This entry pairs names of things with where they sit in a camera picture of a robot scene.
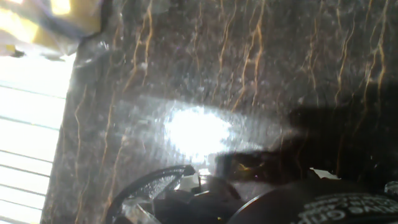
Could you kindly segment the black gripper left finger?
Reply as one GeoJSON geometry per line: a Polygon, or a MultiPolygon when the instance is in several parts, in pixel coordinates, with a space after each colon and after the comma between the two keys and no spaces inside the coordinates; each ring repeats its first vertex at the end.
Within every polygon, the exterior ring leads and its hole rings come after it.
{"type": "Polygon", "coordinates": [[[234,189],[193,194],[175,190],[163,198],[124,199],[111,211],[111,223],[212,224],[228,223],[244,205],[234,189]]]}

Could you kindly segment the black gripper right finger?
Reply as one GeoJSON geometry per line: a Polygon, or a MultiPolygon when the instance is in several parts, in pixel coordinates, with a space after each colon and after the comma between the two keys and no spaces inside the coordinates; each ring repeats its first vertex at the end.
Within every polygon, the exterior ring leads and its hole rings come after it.
{"type": "Polygon", "coordinates": [[[390,181],[384,186],[384,192],[395,197],[398,196],[398,181],[390,181]]]}

